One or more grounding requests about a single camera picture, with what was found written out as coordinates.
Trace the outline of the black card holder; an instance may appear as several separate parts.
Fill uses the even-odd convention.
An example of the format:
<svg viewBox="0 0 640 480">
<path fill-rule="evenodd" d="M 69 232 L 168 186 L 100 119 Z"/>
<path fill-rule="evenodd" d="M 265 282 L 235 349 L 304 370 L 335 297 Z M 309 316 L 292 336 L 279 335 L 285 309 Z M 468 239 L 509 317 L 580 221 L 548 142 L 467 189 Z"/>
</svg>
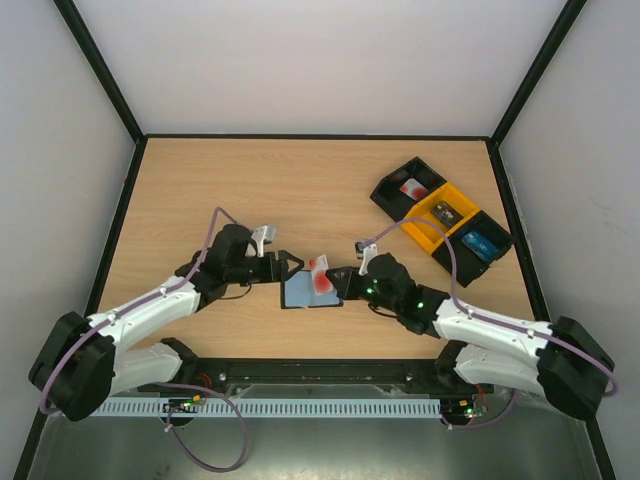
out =
<svg viewBox="0 0 640 480">
<path fill-rule="evenodd" d="M 310 271 L 300 270 L 280 284 L 280 306 L 282 309 L 342 307 L 343 301 L 335 291 L 317 294 Z"/>
</svg>

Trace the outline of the red dotted white card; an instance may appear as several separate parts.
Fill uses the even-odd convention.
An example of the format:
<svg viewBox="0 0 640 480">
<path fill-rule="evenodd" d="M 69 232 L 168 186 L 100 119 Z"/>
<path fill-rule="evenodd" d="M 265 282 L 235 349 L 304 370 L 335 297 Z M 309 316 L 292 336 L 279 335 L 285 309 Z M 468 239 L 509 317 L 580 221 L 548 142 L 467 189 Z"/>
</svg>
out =
<svg viewBox="0 0 640 480">
<path fill-rule="evenodd" d="M 420 201 L 429 193 L 429 190 L 413 177 L 408 178 L 399 190 L 414 202 Z"/>
</svg>

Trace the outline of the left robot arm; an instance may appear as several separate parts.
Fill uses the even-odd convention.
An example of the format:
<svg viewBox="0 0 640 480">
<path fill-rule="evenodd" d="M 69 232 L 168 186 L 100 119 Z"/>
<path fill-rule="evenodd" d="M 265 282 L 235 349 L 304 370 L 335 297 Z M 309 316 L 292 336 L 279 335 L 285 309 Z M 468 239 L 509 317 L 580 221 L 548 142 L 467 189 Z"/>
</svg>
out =
<svg viewBox="0 0 640 480">
<path fill-rule="evenodd" d="M 79 421 L 114 394 L 184 377 L 192 353 L 182 343 L 164 340 L 147 349 L 137 348 L 137 343 L 224 299 L 231 285 L 289 280 L 294 274 L 288 267 L 292 255 L 265 249 L 275 236 L 273 225 L 250 230 L 227 224 L 209 235 L 191 262 L 150 292 L 88 317 L 76 312 L 61 316 L 28 375 L 41 392 L 40 411 L 60 411 Z"/>
</svg>

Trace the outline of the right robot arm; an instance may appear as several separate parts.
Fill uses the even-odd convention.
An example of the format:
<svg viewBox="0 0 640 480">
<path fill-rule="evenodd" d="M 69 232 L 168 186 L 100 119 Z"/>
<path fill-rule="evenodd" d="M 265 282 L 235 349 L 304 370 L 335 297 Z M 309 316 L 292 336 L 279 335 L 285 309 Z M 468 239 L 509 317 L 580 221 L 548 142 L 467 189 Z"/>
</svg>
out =
<svg viewBox="0 0 640 480">
<path fill-rule="evenodd" d="M 542 396 L 579 420 L 593 418 L 608 393 L 614 362 L 572 318 L 549 323 L 478 309 L 416 283 L 390 254 L 326 276 L 340 299 L 386 309 L 408 331 L 447 340 L 453 351 L 436 367 L 447 391 L 500 385 Z"/>
</svg>

